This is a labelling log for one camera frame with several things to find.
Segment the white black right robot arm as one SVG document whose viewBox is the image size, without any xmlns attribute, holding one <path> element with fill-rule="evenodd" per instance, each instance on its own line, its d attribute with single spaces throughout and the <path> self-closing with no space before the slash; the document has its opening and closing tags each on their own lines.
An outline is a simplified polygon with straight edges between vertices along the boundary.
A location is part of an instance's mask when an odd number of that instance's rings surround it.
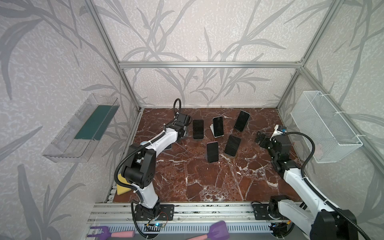
<svg viewBox="0 0 384 240">
<path fill-rule="evenodd" d="M 278 125 L 271 137 L 258 132 L 255 142 L 266 149 L 274 170 L 289 184 L 303 201 L 299 207 L 287 196 L 272 196 L 266 213 L 254 208 L 257 219 L 286 219 L 297 226 L 311 240 L 357 240 L 358 225 L 355 215 L 342 210 L 327 199 L 305 176 L 305 166 L 290 159 L 290 133 Z"/>
</svg>

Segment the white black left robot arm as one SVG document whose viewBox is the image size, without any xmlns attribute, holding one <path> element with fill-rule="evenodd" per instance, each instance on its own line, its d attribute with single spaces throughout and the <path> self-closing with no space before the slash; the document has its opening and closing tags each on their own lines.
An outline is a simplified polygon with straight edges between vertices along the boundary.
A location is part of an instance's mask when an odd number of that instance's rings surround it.
<svg viewBox="0 0 384 240">
<path fill-rule="evenodd" d="M 163 126 L 163 130 L 143 144 L 132 144 L 128 154 L 114 172 L 117 186 L 131 189 L 139 196 L 137 212 L 149 219 L 161 212 L 161 204 L 153 186 L 156 173 L 156 158 L 168 146 L 185 137 L 191 117 L 176 113 L 175 118 Z"/>
</svg>

